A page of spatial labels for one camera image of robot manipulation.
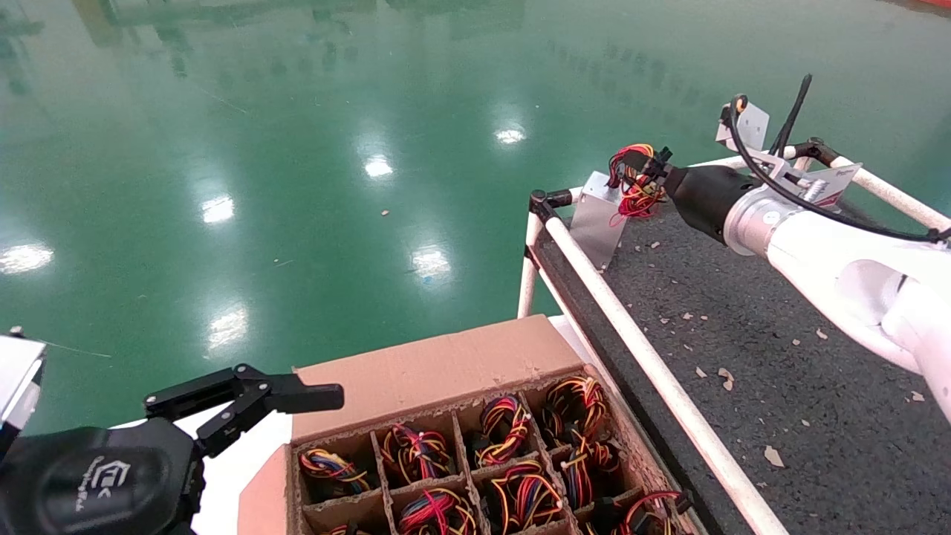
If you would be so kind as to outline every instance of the colorful wire bundle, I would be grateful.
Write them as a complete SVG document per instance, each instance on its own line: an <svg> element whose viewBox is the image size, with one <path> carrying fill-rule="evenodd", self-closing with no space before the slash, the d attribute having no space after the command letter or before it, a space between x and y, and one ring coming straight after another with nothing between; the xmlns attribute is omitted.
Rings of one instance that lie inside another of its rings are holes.
<svg viewBox="0 0 951 535"><path fill-rule="evenodd" d="M357 469L336 453L326 449L308 449L301 454L301 467L305 474L316 479L328 479L349 488L349 494L360 494L372 487L366 480L366 470Z"/></svg>
<svg viewBox="0 0 951 535"><path fill-rule="evenodd" d="M604 389L591 377L569 377L552 386L546 403L542 425L556 446L565 444L565 422L573 422L582 436L592 439L608 411Z"/></svg>
<svg viewBox="0 0 951 535"><path fill-rule="evenodd" d="M400 535L476 535L476 518L452 490L434 488L403 508L398 528Z"/></svg>
<svg viewBox="0 0 951 535"><path fill-rule="evenodd" d="M397 424L383 437L380 453L407 485L452 474L446 439L437 431L416 431Z"/></svg>
<svg viewBox="0 0 951 535"><path fill-rule="evenodd" d="M330 531L325 531L321 533L320 535L347 535L347 529L349 528L350 528L350 525L348 524L338 525L337 527L331 529ZM355 528L351 535L370 535L370 534L367 533L366 531L363 531L362 529Z"/></svg>
<svg viewBox="0 0 951 535"><path fill-rule="evenodd" d="M672 490L661 490L658 492L652 492L647 496L644 496L640 500L634 502L634 505L631 505L631 508L628 509L628 514L624 516L624 521L619 526L619 535L634 535L631 531L631 521L634 520L634 514L637 513L637 509L641 508L641 505L644 505L651 500L656 500L658 498L679 498L680 493L674 492ZM648 513L649 516L653 517L655 520L659 521L664 527L664 533L670 535L673 531L673 524L669 518L661 519L659 516L653 513Z"/></svg>
<svg viewBox="0 0 951 535"><path fill-rule="evenodd" d="M489 481L501 506L502 532L509 533L544 525L561 510L561 500L542 474L538 461L523 461L505 471L505 476Z"/></svg>
<svg viewBox="0 0 951 535"><path fill-rule="evenodd" d="M628 509L626 514L620 513L617 510L620 504L614 500L610 500L607 503L609 506L608 509L599 508L603 504L597 504L594 507L592 520L582 525L581 530L584 535L636 535L633 531L635 528L638 529L638 533L643 533L645 531L644 525L641 524L643 522L642 520L638 520L638 526L632 526L638 509L651 500L658 498L679 498L680 496L681 494L679 492L670 490L652 492L635 502L634 505ZM663 531L661 533L664 535L673 535L674 524L670 516L666 514L662 516L651 511L645 511L645 516L656 522L656 525L662 527Z"/></svg>
<svg viewBox="0 0 951 535"><path fill-rule="evenodd" d="M664 191L646 176L637 175L638 169L628 166L624 166L622 169L624 156L632 151L640 152L649 158L653 158L654 155L653 147L638 143L618 150L609 161L608 169L611 174L611 182L613 183L618 175L623 173L631 183L627 190L622 191L621 204L617 208L617 213L621 218L650 217L652 215L650 209L663 198ZM617 225L618 223L620 223L620 219L614 222L612 218L611 225Z"/></svg>
<svg viewBox="0 0 951 535"><path fill-rule="evenodd" d="M482 433L492 440L505 432L503 426L508 425L509 430L501 442L489 444L475 452L479 465L501 465L512 459L529 434L531 419L532 413L515 396L502 396L489 402L479 417Z"/></svg>
<svg viewBox="0 0 951 535"><path fill-rule="evenodd" d="M589 504L594 499L591 470L610 474L621 466L617 449L608 443L588 442L584 437L568 458L561 463L565 474L566 496L572 509Z"/></svg>

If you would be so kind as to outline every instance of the black cable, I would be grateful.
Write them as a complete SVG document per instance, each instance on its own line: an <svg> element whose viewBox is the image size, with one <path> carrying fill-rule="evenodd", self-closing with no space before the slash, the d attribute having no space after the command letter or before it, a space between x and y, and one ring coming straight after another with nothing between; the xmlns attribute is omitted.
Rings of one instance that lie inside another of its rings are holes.
<svg viewBox="0 0 951 535"><path fill-rule="evenodd" d="M790 203L804 210L819 214L827 219L831 219L836 223L842 223L843 225L848 225L849 227L857 228L858 230L864 230L866 232L872 232L873 234L878 234L887 238L895 238L909 242L938 243L941 240L951 237L951 228L948 228L945 231L939 231L936 228L930 228L927 234L911 234L909 232L901 232L899 230L891 230L889 228L866 225L865 223L853 221L838 213L819 208L812 203L799 198L798 195L789 191L788 189L783 188L777 184L775 180L770 178L768 174L763 172L759 164L757 164L756 161L753 160L752 156L749 155L747 146L743 144L743 139L740 137L740 130L737 129L737 124L739 123L739 112L746 107L747 102L747 96L744 94L736 95L733 97L733 100L729 102L729 134L733 138L733 144L736 145L737 152L739 152L740 156L743 157L743 162L747 165L749 170L753 171L753 174L755 174L757 178L762 180L770 188L773 188L774 191L779 193L780 196Z"/></svg>
<svg viewBox="0 0 951 535"><path fill-rule="evenodd" d="M796 95L796 101L792 103L789 116L783 123L783 127L779 130L779 133L776 134L776 140L773 141L773 146L769 149L770 154L774 156L777 154L780 156L783 155L782 151L786 148L786 143L789 142L789 135L792 134L792 126L796 123L796 118L799 117L799 110L803 108L805 94L809 92L810 85L812 85L812 74L807 74L803 78L803 83L799 86L799 94Z"/></svg>

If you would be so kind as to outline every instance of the white metal frame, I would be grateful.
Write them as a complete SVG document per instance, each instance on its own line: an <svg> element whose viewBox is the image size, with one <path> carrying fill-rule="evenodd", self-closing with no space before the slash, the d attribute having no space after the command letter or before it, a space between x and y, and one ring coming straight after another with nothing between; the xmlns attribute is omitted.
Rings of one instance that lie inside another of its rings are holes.
<svg viewBox="0 0 951 535"><path fill-rule="evenodd" d="M794 157L795 149L786 147L784 156L785 158ZM840 168L852 164L853 162L847 158L839 157L832 162L831 166ZM695 166L707 165L722 165L731 168L746 167L740 156L695 164ZM926 227L939 229L951 227L951 219L886 183L867 170L862 169L856 175L854 182ZM575 204L578 202L581 188L572 188L571 192L572 204ZM534 247L542 226L541 219L534 213L529 213L528 229L525 234L525 245L529 250ZM743 469L730 455L727 447L717 436L716 431L700 413L700 410L677 381L677 378L674 377L663 359L657 354L656 349L644 336L641 327L634 322L629 311L617 299L584 251L574 241L565 224L561 219L553 217L544 223L544 227L568 259L572 269L580 277L581 282L591 293L601 311L608 317L614 330L617 331L621 340L633 355L634 360L644 370L644 373L660 394L661 399L664 400L674 418L687 433L690 441L693 442L693 446L707 462L710 471L713 472L730 499L736 504L752 530L758 535L786 535L788 533L786 528L783 527L776 514L769 508L766 500L763 499L763 496L749 480ZM604 377L610 378L611 375L601 362L601 356L593 350L591 341L587 339L585 333L578 326L564 299L552 284L548 273L544 269L536 269L530 258L525 258L522 264L521 287L518 294L518 317L525 317L532 311L535 275L540 275L551 291L552 296L577 332L578 337L595 359L594 365ZM609 387L616 391L616 384L611 379L609 381L611 381Z"/></svg>

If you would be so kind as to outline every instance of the gray carpet surface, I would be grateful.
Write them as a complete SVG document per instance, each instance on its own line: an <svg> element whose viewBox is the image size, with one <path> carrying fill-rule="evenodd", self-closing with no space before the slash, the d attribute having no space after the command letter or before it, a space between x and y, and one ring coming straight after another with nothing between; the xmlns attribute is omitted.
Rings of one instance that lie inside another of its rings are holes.
<svg viewBox="0 0 951 535"><path fill-rule="evenodd" d="M723 531L748 532L547 235L538 255ZM951 424L924 380L853 342L765 261L664 206L628 221L603 276L790 533L951 533ZM785 467L765 458L767 446Z"/></svg>

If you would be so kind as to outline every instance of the cardboard box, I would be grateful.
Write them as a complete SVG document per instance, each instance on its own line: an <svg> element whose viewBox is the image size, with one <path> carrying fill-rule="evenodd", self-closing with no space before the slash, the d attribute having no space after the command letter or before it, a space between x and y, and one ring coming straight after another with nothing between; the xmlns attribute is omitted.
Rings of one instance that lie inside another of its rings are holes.
<svg viewBox="0 0 951 535"><path fill-rule="evenodd" d="M586 367L540 315L387 347L297 373L307 384L342 384L345 406L334 412L294 416L290 444L274 452L241 495L240 535L317 535L349 520L359 521L361 529L368 525L375 535L398 535L395 526L402 507L421 495L423 488L435 486L450 488L477 504L485 481L504 471L504 466L472 466L469 460L465 431L478 427L483 405L499 395L516 394L538 414L545 391L558 380L576 374L597 379L596 371ZM611 435L622 451L623 479L618 479L616 500L630 506L645 490L670 488L670 484L631 422L625 420L624 411L618 409L618 401L607 390L605 394ZM567 458L569 448L546 445L536 421L537 417L531 420L522 458L541 462L563 495L558 463ZM411 485L389 481L379 457L379 442L395 423L442 432L455 453L456 474ZM313 446L360 458L362 467L376 471L379 488L311 503L298 456ZM580 535L579 526L590 518L592 506L571 512L566 502L565 509L556 522L522 533ZM489 535L486 519L481 513L477 517L480 535ZM678 523L682 532L695 532L686 519Z"/></svg>

